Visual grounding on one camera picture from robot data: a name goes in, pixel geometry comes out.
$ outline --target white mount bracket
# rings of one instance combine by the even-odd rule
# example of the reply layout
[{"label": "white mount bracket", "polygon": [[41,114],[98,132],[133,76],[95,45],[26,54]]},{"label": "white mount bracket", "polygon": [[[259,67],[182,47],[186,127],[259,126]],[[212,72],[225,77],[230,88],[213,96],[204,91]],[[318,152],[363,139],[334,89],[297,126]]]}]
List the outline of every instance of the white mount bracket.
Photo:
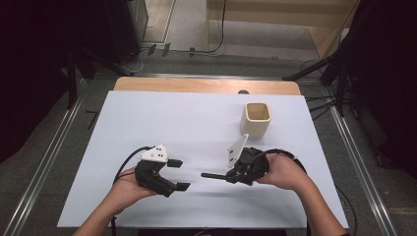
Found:
[{"label": "white mount bracket", "polygon": [[168,154],[166,153],[166,147],[164,145],[156,146],[150,150],[142,152],[138,156],[139,159],[156,161],[156,162],[168,162]]},{"label": "white mount bracket", "polygon": [[248,134],[243,135],[236,143],[228,149],[227,166],[232,168],[240,157],[246,142],[248,141]]}]

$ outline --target white tabletop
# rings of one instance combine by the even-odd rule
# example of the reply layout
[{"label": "white tabletop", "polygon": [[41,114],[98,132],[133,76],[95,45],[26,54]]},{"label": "white tabletop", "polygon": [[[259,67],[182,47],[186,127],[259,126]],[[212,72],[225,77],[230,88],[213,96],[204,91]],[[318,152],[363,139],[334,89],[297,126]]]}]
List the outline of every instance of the white tabletop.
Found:
[{"label": "white tabletop", "polygon": [[[300,228],[306,216],[297,196],[273,186],[202,178],[225,174],[227,149],[236,142],[244,104],[269,105],[271,122],[247,147],[294,153],[343,227],[347,221],[304,96],[111,91],[103,105],[58,227],[79,227],[111,187],[123,161],[137,148],[164,144],[181,168],[162,177],[190,182],[187,192],[138,201],[118,215],[118,227]],[[132,159],[126,168],[136,166]]]}]

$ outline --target black curtain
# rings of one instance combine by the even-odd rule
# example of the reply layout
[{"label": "black curtain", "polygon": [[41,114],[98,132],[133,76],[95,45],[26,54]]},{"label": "black curtain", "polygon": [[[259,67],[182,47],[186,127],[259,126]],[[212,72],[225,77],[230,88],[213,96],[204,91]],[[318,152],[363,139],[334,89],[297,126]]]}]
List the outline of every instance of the black curtain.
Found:
[{"label": "black curtain", "polygon": [[65,1],[0,3],[0,162],[18,151],[68,88]]},{"label": "black curtain", "polygon": [[377,149],[417,178],[417,3],[362,0],[340,49],[353,91],[388,141]]}]

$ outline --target beige cup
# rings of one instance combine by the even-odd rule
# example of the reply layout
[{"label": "beige cup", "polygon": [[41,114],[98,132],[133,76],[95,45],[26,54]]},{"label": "beige cup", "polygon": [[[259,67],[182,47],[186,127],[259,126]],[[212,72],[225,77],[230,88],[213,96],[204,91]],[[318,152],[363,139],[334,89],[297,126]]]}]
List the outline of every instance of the beige cup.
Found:
[{"label": "beige cup", "polygon": [[270,122],[269,107],[264,102],[248,102],[243,109],[240,132],[250,139],[260,139],[267,131]]}]

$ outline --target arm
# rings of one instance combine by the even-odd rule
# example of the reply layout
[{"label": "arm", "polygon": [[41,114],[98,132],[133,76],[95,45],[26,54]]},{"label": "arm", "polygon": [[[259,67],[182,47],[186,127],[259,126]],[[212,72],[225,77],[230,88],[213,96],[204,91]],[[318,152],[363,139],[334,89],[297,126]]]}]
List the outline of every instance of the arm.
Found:
[{"label": "arm", "polygon": [[[131,168],[123,171],[121,176],[134,172],[135,168]],[[103,235],[114,215],[121,213],[124,208],[131,206],[138,200],[155,194],[155,192],[139,186],[135,174],[121,177],[74,235]]]},{"label": "arm", "polygon": [[258,182],[293,190],[306,211],[313,235],[343,235],[346,231],[328,207],[316,184],[290,158],[267,154],[269,173]]}]

